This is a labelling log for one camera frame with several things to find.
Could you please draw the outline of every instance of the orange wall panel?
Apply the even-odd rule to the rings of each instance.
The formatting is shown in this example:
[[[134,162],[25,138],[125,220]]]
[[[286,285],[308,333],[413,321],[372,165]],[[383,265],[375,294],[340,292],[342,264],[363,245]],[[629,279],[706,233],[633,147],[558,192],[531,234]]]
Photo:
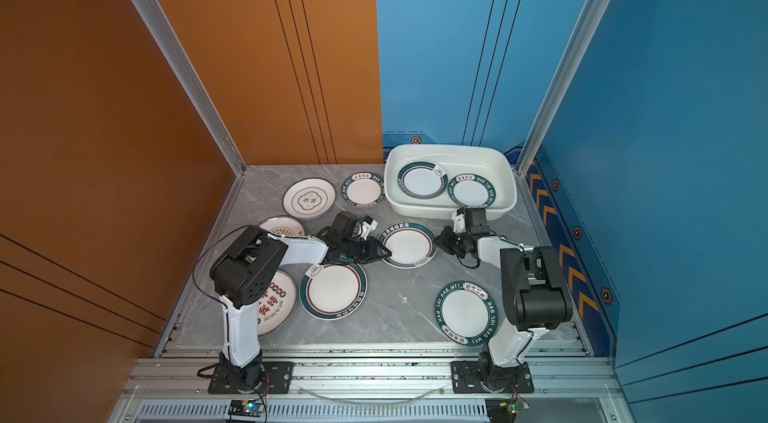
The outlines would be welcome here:
[[[275,0],[159,2],[246,163],[327,162]]]
[[[380,162],[376,0],[159,0],[248,164]]]
[[[302,0],[339,163],[382,161],[376,0]]]
[[[0,325],[3,421],[103,423],[146,350],[3,292]]]
[[[100,422],[234,175],[130,0],[0,8],[0,419]]]
[[[0,7],[0,233],[167,317],[231,170],[130,0]]]

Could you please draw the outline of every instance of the plate with red stripe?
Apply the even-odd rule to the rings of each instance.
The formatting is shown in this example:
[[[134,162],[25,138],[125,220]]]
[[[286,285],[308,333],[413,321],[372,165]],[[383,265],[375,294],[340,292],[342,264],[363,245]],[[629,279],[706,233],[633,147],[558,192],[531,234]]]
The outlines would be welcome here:
[[[360,265],[312,265],[301,280],[299,299],[319,319],[340,319],[360,307],[368,286]]]

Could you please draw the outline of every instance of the black line on wall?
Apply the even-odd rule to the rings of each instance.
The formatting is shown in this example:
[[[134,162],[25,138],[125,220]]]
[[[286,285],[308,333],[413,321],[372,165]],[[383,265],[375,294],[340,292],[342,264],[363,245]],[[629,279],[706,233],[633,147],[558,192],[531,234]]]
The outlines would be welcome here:
[[[506,0],[504,2],[504,10],[502,11],[502,22],[498,25],[498,32],[496,33],[496,41],[493,44],[493,53],[491,54],[491,66],[488,67],[488,74],[485,75],[485,86],[482,89],[482,96],[480,97],[480,107],[478,107],[478,117],[475,120],[475,130],[472,131],[472,139],[470,140],[469,144],[473,145],[475,144],[475,133],[478,130],[478,122],[480,121],[480,114],[482,113],[482,102],[485,100],[485,91],[488,89],[488,81],[491,79],[491,71],[493,70],[493,61],[496,58],[496,48],[498,48],[498,37],[502,34],[502,27],[504,26],[504,17],[507,15],[507,4],[509,4],[509,0]]]
[[[469,126],[469,115],[472,114],[472,101],[475,100],[475,89],[478,85],[478,77],[480,76],[480,66],[482,64],[482,54],[485,52],[485,41],[488,38],[488,28],[491,25],[491,15],[493,15],[493,5],[496,0],[491,0],[491,10],[488,12],[488,22],[485,24],[485,36],[482,38],[482,48],[480,48],[480,60],[478,61],[478,70],[475,73],[475,82],[472,84],[472,96],[469,97],[469,109],[467,110],[467,121],[464,123],[464,133],[462,134],[462,145],[464,144],[464,139],[467,136],[467,126]]]
[[[648,380],[656,379],[656,378],[659,378],[659,377],[662,377],[662,376],[672,375],[673,373],[679,373],[681,371],[686,371],[686,370],[690,370],[690,369],[694,369],[694,368],[699,368],[700,366],[706,366],[706,365],[708,365],[710,363],[716,363],[718,361],[730,360],[730,359],[735,358],[737,356],[744,356],[744,355],[748,355],[749,353],[756,353],[757,351],[763,351],[765,349],[768,349],[768,346],[762,346],[760,348],[755,348],[755,349],[752,349],[752,350],[742,351],[740,353],[736,353],[735,355],[728,355],[728,356],[724,356],[723,358],[718,358],[718,359],[714,359],[714,360],[705,361],[704,363],[698,363],[696,365],[686,366],[685,368],[681,368],[679,370],[667,371],[666,373],[662,373],[660,375],[649,376],[648,378],[643,378],[641,380],[632,381],[631,383],[624,383],[624,384],[622,384],[622,386],[634,385],[635,383],[641,383],[642,381],[648,381]]]
[[[326,148],[326,138],[322,135],[322,126],[320,125],[320,115],[317,113],[317,102],[315,102],[315,92],[312,90],[312,81],[310,80],[310,71],[306,67],[306,58],[304,57],[304,49],[301,45],[301,36],[299,36],[299,27],[296,24],[296,15],[293,13],[293,4],[290,2],[290,0],[288,0],[288,7],[290,8],[290,15],[291,15],[291,18],[293,19],[293,30],[296,32],[296,42],[298,42],[299,44],[299,53],[301,53],[301,62],[304,64],[304,73],[306,74],[306,85],[310,87],[310,96],[312,97],[312,107],[315,109],[315,119],[317,120],[317,128],[318,130],[320,130],[320,141],[322,143],[322,151],[326,154],[326,161],[330,162],[331,159],[328,157],[328,149]]]
[[[2,233],[0,233],[0,236],[2,236],[4,239],[7,239],[9,242],[13,243],[14,245],[17,245],[17,246],[19,246],[20,248],[24,248],[25,250],[29,251],[29,252],[30,252],[30,253],[32,253],[33,255],[37,255],[37,256],[39,256],[40,258],[43,258],[45,261],[47,261],[47,262],[49,262],[49,263],[51,263],[51,264],[53,264],[53,265],[56,265],[56,266],[58,266],[59,268],[63,269],[64,271],[66,271],[66,272],[69,272],[69,273],[71,273],[72,275],[75,275],[75,276],[77,276],[78,278],[80,278],[80,279],[83,279],[84,281],[87,281],[88,283],[91,283],[93,286],[96,286],[97,288],[103,289],[105,292],[109,293],[110,295],[113,295],[113,296],[115,296],[115,297],[117,297],[117,298],[120,298],[120,299],[121,299],[121,300],[123,300],[124,302],[126,302],[126,303],[129,303],[129,304],[131,304],[131,305],[135,306],[136,308],[139,308],[140,310],[142,310],[142,311],[145,311],[145,312],[149,313],[150,315],[152,315],[152,316],[155,316],[155,317],[157,317],[157,318],[159,318],[159,319],[163,320],[164,322],[167,322],[167,321],[168,321],[167,319],[163,318],[162,316],[160,316],[160,315],[156,315],[155,313],[152,313],[152,312],[151,312],[151,311],[149,311],[148,309],[146,309],[146,308],[144,308],[144,307],[142,307],[142,306],[140,306],[140,305],[137,305],[136,303],[133,303],[133,302],[132,302],[132,301],[130,301],[129,299],[123,298],[122,296],[120,296],[119,294],[117,294],[117,293],[115,293],[115,292],[111,292],[110,290],[106,289],[104,286],[101,286],[101,285],[100,285],[100,284],[98,284],[98,283],[94,283],[94,282],[92,282],[90,279],[88,279],[88,278],[85,278],[83,275],[80,275],[79,273],[76,273],[76,272],[72,271],[71,269],[67,268],[66,266],[64,266],[64,265],[60,265],[60,264],[56,263],[54,260],[50,259],[49,257],[47,257],[47,256],[43,256],[43,255],[41,255],[40,253],[38,253],[38,252],[34,251],[33,249],[31,249],[31,248],[29,248],[29,247],[27,247],[27,246],[24,246],[24,245],[22,245],[22,244],[21,244],[21,243],[19,243],[18,241],[14,240],[14,239],[11,239],[11,238],[9,238],[8,236],[5,236],[5,235],[3,235]]]
[[[710,336],[716,335],[716,334],[718,334],[718,333],[726,332],[726,331],[728,331],[728,330],[730,330],[730,329],[734,329],[734,328],[735,328],[735,327],[737,327],[737,326],[741,326],[741,325],[745,325],[745,324],[747,324],[747,323],[751,323],[751,322],[754,322],[754,321],[756,321],[756,320],[759,320],[759,319],[761,319],[761,318],[765,318],[766,316],[768,316],[768,313],[763,313],[762,315],[758,315],[758,316],[755,316],[754,318],[745,319],[743,322],[739,322],[739,323],[736,323],[736,324],[734,324],[734,325],[731,325],[731,326],[726,326],[725,328],[723,328],[723,329],[719,329],[719,330],[717,330],[717,331],[715,331],[715,332],[707,333],[706,335],[701,335],[701,336],[699,336],[699,337],[697,337],[697,338],[694,338],[694,339],[690,339],[690,340],[688,340],[688,341],[684,341],[684,342],[682,342],[682,343],[678,343],[678,344],[677,344],[677,345],[675,345],[675,346],[670,346],[670,347],[669,347],[669,348],[667,348],[667,349],[663,349],[663,350],[660,350],[660,351],[656,351],[655,353],[651,353],[650,355],[645,355],[645,356],[643,356],[643,357],[641,357],[641,358],[638,358],[638,359],[634,359],[634,360],[632,360],[632,361],[628,361],[628,362],[626,362],[626,363],[622,363],[621,365],[617,365],[617,366],[616,366],[616,368],[617,368],[617,369],[619,369],[619,368],[621,368],[622,366],[627,366],[627,365],[631,365],[632,363],[637,363],[638,361],[642,361],[642,360],[645,360],[646,358],[650,358],[651,356],[660,355],[661,353],[664,353],[665,351],[674,350],[674,349],[676,349],[676,348],[679,348],[680,346],[685,346],[685,345],[687,345],[688,343],[693,343],[694,341],[699,341],[700,339],[705,339],[705,338],[708,338],[708,337],[710,337]]]
[[[72,296],[74,296],[74,297],[75,297],[75,298],[77,298],[77,299],[81,299],[82,301],[84,301],[84,302],[86,302],[86,303],[91,303],[93,306],[96,306],[96,307],[98,307],[98,308],[101,308],[101,309],[103,309],[105,312],[108,312],[108,313],[111,313],[111,314],[113,314],[113,315],[119,316],[119,317],[120,317],[120,318],[122,318],[122,319],[128,320],[129,322],[131,322],[131,323],[134,323],[135,325],[139,325],[139,326],[140,326],[140,327],[142,327],[142,328],[146,328],[146,329],[148,329],[148,330],[150,330],[150,331],[152,331],[152,332],[155,332],[155,333],[157,333],[157,334],[159,334],[159,335],[160,335],[160,332],[159,332],[159,331],[157,331],[157,330],[155,330],[155,329],[152,329],[152,328],[150,328],[149,326],[146,326],[146,325],[142,325],[140,322],[136,322],[136,321],[134,321],[134,320],[130,319],[129,317],[127,317],[127,316],[123,316],[123,315],[121,315],[120,313],[116,313],[116,312],[113,312],[112,310],[110,310],[110,309],[108,309],[108,308],[105,308],[104,306],[101,306],[99,303],[93,303],[93,302],[92,302],[91,300],[89,300],[89,299],[83,298],[83,297],[82,297],[82,296],[80,296],[80,295],[76,295],[76,294],[72,293],[71,291],[68,291],[68,290],[66,290],[66,289],[63,289],[61,286],[57,286],[57,285],[54,285],[53,283],[47,282],[47,281],[45,281],[44,279],[42,279],[42,278],[39,278],[39,277],[37,277],[37,276],[35,276],[35,275],[31,274],[31,273],[27,273],[27,272],[25,272],[23,269],[20,269],[20,268],[16,268],[14,265],[12,265],[12,264],[10,264],[10,263],[7,263],[7,262],[4,262],[4,261],[3,261],[3,260],[1,260],[1,259],[0,259],[0,263],[1,263],[1,264],[4,264],[4,265],[6,265],[6,266],[8,266],[9,268],[13,268],[13,269],[15,269],[15,270],[16,270],[16,271],[18,271],[19,273],[23,273],[23,274],[25,274],[25,275],[29,276],[30,278],[34,278],[34,279],[38,280],[39,282],[43,282],[43,283],[45,283],[46,285],[50,285],[50,286],[53,286],[54,288],[56,288],[56,289],[58,289],[58,290],[61,290],[61,291],[63,291],[64,293],[67,293],[68,295],[72,295]]]
[[[637,400],[637,401],[628,401],[628,403],[630,405],[634,405],[635,403],[643,403],[645,401],[660,400],[664,398],[671,398],[673,396],[690,395],[691,393],[698,393],[699,391],[717,390],[721,388],[727,388],[729,386],[745,385],[746,383],[755,383],[757,381],[763,381],[763,380],[768,380],[768,376],[761,376],[760,378],[754,378],[751,380],[736,381],[735,383],[725,383],[724,385],[710,386],[708,388],[702,388],[698,390],[681,391],[680,393],[673,393],[671,395],[655,396],[653,398],[646,398],[646,399]]]
[[[286,34],[286,28],[283,24],[283,16],[280,14],[280,6],[275,1],[275,8],[277,9],[277,18],[280,20],[280,27],[283,28],[283,37],[286,40],[286,49],[288,50],[288,57],[290,58],[290,64],[293,67],[293,76],[296,77],[296,87],[299,90],[299,96],[301,96],[301,104],[304,106],[304,116],[306,116],[306,125],[310,128],[310,136],[312,136],[312,145],[315,147],[315,156],[317,156],[317,162],[320,163],[320,152],[317,151],[317,143],[315,142],[315,133],[312,132],[312,124],[310,123],[310,114],[306,110],[306,101],[304,101],[304,94],[301,91],[301,84],[299,83],[299,73],[296,72],[296,64],[293,63],[293,55],[290,53],[290,45],[288,44],[288,35]]]
[[[509,41],[512,39],[512,31],[514,30],[514,23],[518,20],[518,12],[520,11],[520,3],[523,0],[518,0],[518,7],[514,10],[514,18],[512,18],[512,27],[509,29],[509,36],[507,36],[507,45],[504,48],[504,56],[502,56],[502,64],[498,68],[498,75],[496,75],[496,84],[493,87],[493,94],[491,95],[491,102],[488,104],[488,113],[485,115],[485,123],[482,126],[482,133],[480,134],[480,141],[478,146],[482,145],[482,138],[485,136],[485,127],[488,125],[488,118],[491,116],[491,108],[493,107],[493,99],[496,97],[496,89],[498,88],[498,81],[502,78],[502,70],[504,69],[504,60],[507,58],[507,50],[509,49]],[[480,121],[480,113],[478,112],[478,121]],[[475,141],[475,133],[472,133],[472,141]]]
[[[331,151],[333,151],[333,162],[338,163],[336,159],[336,145],[333,144],[333,131],[331,130],[331,122],[328,120],[328,109],[326,108],[326,97],[322,92],[322,80],[320,79],[320,68],[317,66],[317,56],[315,55],[315,45],[312,43],[312,32],[310,31],[310,20],[306,15],[306,6],[304,6],[304,0],[301,0],[301,9],[304,12],[304,21],[306,23],[306,33],[310,36],[310,50],[312,51],[312,59],[315,61],[315,72],[317,73],[317,84],[320,86],[320,101],[322,102],[322,111],[326,114],[326,124],[328,125],[328,133],[331,139]]]
[[[86,322],[85,320],[83,320],[83,319],[80,319],[80,318],[78,318],[77,316],[72,316],[72,315],[68,315],[67,313],[63,313],[63,312],[60,312],[60,311],[58,311],[57,309],[53,309],[53,308],[51,308],[50,306],[46,306],[46,305],[44,305],[43,303],[37,303],[37,302],[34,302],[34,301],[32,301],[31,299],[26,299],[25,297],[23,297],[23,296],[21,296],[21,295],[17,295],[17,294],[15,294],[15,293],[11,293],[11,292],[9,292],[8,290],[5,290],[5,289],[2,289],[2,288],[0,288],[0,292],[3,292],[3,293],[5,293],[6,295],[15,296],[15,297],[16,297],[16,298],[18,298],[18,299],[24,300],[24,301],[25,301],[25,302],[27,302],[27,303],[32,303],[33,305],[37,305],[37,306],[40,306],[41,308],[49,309],[49,310],[51,310],[53,313],[59,313],[60,315],[66,316],[67,318],[72,318],[73,320],[79,321],[79,322],[81,322],[81,323],[85,323],[86,325],[89,325],[89,326],[93,326],[94,328],[98,328],[98,329],[100,329],[100,330],[103,330],[103,331],[105,331],[105,332],[111,333],[112,335],[115,335],[115,336],[119,336],[119,337],[120,337],[120,338],[122,338],[122,339],[127,339],[127,340],[129,340],[129,341],[133,341],[134,343],[139,343],[140,345],[146,346],[146,347],[147,347],[147,348],[149,348],[149,349],[154,349],[154,346],[149,346],[149,345],[148,345],[148,344],[146,344],[146,343],[142,343],[141,341],[138,341],[138,340],[134,340],[134,339],[132,339],[132,338],[129,338],[128,336],[125,336],[125,335],[121,335],[120,333],[117,333],[117,332],[113,332],[112,330],[109,330],[109,329],[106,329],[106,328],[102,328],[102,327],[101,327],[101,326],[99,326],[99,325],[94,325],[93,323],[89,323],[89,322]]]

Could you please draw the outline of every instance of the yellow chevron pattern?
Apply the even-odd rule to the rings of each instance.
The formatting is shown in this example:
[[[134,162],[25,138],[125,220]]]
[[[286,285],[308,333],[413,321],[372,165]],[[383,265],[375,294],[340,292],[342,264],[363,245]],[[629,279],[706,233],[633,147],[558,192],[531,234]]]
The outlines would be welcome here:
[[[572,249],[570,249],[566,245],[560,245],[560,267],[561,268],[563,266],[563,254],[571,255],[574,258],[576,258],[576,255],[574,255],[574,251]]]
[[[544,226],[547,226],[547,214],[552,213],[553,215],[557,215],[558,212],[554,211],[554,208],[551,206],[544,205]]]
[[[579,271],[576,271],[576,270],[573,268],[573,266],[571,266],[571,268],[568,268],[568,287],[569,287],[570,289],[573,289],[573,288],[574,288],[574,276],[575,276],[576,278],[579,278],[579,279],[581,279],[581,281],[583,281],[584,283],[586,283],[586,282],[587,282],[587,279],[584,277],[584,275],[583,275],[581,272],[579,272]]]
[[[584,317],[584,303],[587,303],[592,308],[594,308],[594,311],[599,312],[598,304],[592,301],[592,299],[585,295],[584,293],[578,294],[578,313],[581,315],[581,317]]]
[[[534,194],[533,190],[533,184],[535,180],[543,181],[542,177],[540,175],[532,174],[531,175],[531,194]],[[542,207],[542,196],[546,196],[548,198],[551,198],[549,196],[549,193],[546,189],[537,189],[536,190],[536,207],[541,208]],[[544,222],[544,227],[547,226],[547,215],[557,215],[558,212],[551,206],[544,205],[544,211],[542,212],[542,221]],[[573,258],[576,258],[576,254],[572,249],[570,249],[566,245],[560,245],[560,266],[563,266],[563,256],[564,255],[571,255]],[[587,282],[587,277],[584,276],[584,274],[577,269],[573,268],[572,266],[568,267],[568,287],[571,289],[571,292],[573,292],[574,287],[574,277],[581,279],[582,282]],[[596,312],[600,312],[600,309],[598,309],[598,304],[594,302],[592,298],[585,295],[581,291],[577,291],[578,293],[578,313],[581,315],[581,318],[584,317],[584,305],[588,305],[592,307],[592,309]]]
[[[531,194],[533,194],[533,181],[538,179],[541,181],[542,177],[539,175],[531,175]]]
[[[543,189],[537,189],[536,190],[536,208],[542,207],[542,196],[549,196],[549,193],[547,193]]]

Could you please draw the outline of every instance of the black robotic arm joint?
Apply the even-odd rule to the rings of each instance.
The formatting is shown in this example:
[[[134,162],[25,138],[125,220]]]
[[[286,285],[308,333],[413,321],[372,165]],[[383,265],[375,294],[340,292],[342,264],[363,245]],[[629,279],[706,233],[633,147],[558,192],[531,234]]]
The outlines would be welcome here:
[[[544,280],[542,285],[531,286],[528,282],[523,252],[514,248],[501,251],[504,312],[520,331],[533,326],[555,329],[570,320],[573,313],[558,254],[552,246],[537,246],[531,258],[537,278]]]
[[[210,267],[216,293],[237,309],[261,298],[288,250],[288,245],[266,235],[258,226],[247,227]]]

